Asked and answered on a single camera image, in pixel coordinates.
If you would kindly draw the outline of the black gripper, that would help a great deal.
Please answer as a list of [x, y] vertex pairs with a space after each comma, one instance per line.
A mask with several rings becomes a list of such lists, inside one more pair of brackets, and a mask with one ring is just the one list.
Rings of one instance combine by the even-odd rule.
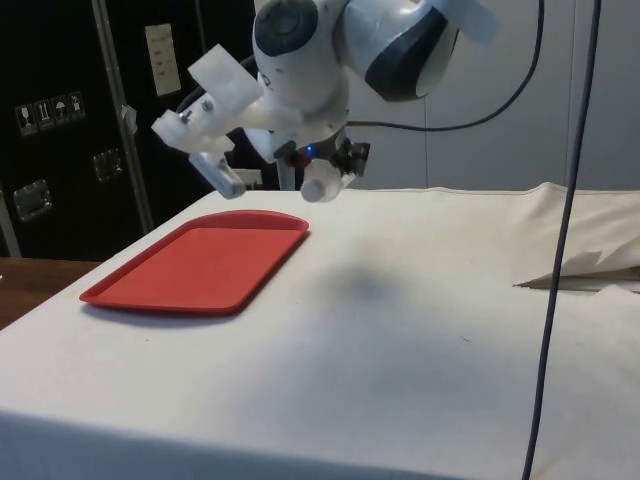
[[283, 160], [298, 172], [303, 172], [313, 159], [326, 160], [339, 169], [343, 176], [363, 177], [370, 149], [369, 143], [353, 143], [347, 139], [344, 130], [339, 130], [331, 137], [315, 143], [287, 140], [274, 150], [273, 158]]

